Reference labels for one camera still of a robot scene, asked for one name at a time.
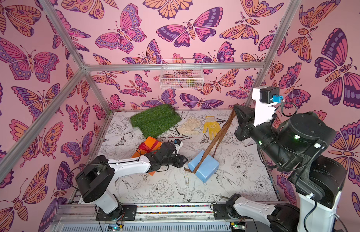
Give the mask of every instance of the orange gift box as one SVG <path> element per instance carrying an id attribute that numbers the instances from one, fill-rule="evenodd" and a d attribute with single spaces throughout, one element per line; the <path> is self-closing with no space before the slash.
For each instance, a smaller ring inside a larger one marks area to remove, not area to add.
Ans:
<path id="1" fill-rule="evenodd" d="M 156 140 L 155 138 L 152 137 L 148 137 L 147 140 L 145 140 L 145 142 L 142 142 L 138 148 L 138 151 L 135 152 L 135 154 L 131 157 L 131 158 L 136 158 L 139 157 L 140 154 L 144 155 L 148 152 L 157 150 L 160 146 L 162 145 L 161 142 L 159 142 L 158 140 Z"/>

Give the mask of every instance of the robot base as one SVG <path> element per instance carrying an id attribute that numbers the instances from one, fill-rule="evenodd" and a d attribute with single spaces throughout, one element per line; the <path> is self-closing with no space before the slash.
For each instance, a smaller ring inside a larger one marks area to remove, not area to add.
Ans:
<path id="1" fill-rule="evenodd" d="M 122 221 L 133 221 L 135 220 L 136 209 L 136 205 L 123 205 L 116 208 L 111 213 L 105 213 L 103 209 L 100 208 L 96 216 L 96 221 L 117 221 L 121 220 L 121 216 L 123 216 Z"/>

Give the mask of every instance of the floral drawing tablecloth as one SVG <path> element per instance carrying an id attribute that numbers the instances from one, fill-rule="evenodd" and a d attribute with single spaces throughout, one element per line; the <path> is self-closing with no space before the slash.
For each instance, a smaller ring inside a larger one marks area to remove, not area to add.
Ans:
<path id="1" fill-rule="evenodd" d="M 108 159 L 131 158 L 135 149 L 145 141 L 141 131 L 132 128 L 130 123 L 130 117 L 136 113 L 115 112 L 98 155 L 105 155 Z M 202 133 L 205 117 L 215 116 L 222 127 L 230 111 L 178 111 L 178 114 L 182 120 L 176 126 L 189 117 L 200 120 L 202 126 L 195 129 L 199 135 L 180 136 L 172 129 L 157 140 L 181 139 L 184 144 L 179 154 L 185 155 L 190 161 L 210 144 L 208 132 Z M 184 168 L 170 166 L 167 171 L 156 172 L 153 176 L 146 173 L 124 176 L 111 183 L 108 189 L 122 203 L 219 202 L 225 200 L 222 196 L 230 197 L 234 193 L 254 201 L 278 200 L 254 141 L 248 139 L 240 142 L 235 138 L 237 125 L 235 118 L 215 154 L 215 159 L 220 163 L 219 169 L 206 183 L 184 171 Z"/>

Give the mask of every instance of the wire basket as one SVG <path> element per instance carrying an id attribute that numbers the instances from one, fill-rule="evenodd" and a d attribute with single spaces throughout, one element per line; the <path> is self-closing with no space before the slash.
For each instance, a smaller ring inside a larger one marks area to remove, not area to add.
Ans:
<path id="1" fill-rule="evenodd" d="M 161 90 L 173 88 L 176 90 L 202 90 L 203 89 L 203 69 L 202 60 L 199 63 L 193 63 L 195 59 L 189 60 L 191 63 L 173 63 L 175 59 L 161 60 L 161 74 L 159 76 L 159 85 Z"/>

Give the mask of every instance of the artificial grass mat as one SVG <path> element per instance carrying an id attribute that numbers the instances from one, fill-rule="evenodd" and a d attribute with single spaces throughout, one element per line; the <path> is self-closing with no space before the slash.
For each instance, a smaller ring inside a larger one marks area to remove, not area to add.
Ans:
<path id="1" fill-rule="evenodd" d="M 169 104 L 147 109 L 130 118 L 132 127 L 140 128 L 144 137 L 156 138 L 181 121 L 180 115 Z"/>

